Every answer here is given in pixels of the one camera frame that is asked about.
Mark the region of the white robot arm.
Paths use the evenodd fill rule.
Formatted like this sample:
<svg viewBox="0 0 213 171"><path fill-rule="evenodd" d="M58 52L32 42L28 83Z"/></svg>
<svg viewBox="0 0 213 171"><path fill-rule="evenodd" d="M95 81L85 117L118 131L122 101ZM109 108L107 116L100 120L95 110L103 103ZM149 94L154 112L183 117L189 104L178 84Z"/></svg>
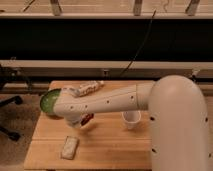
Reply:
<svg viewBox="0 0 213 171"><path fill-rule="evenodd" d="M137 110L150 115L152 171L211 171L206 101L198 85L184 76L78 98L63 90L53 108L72 127L84 114Z"/></svg>

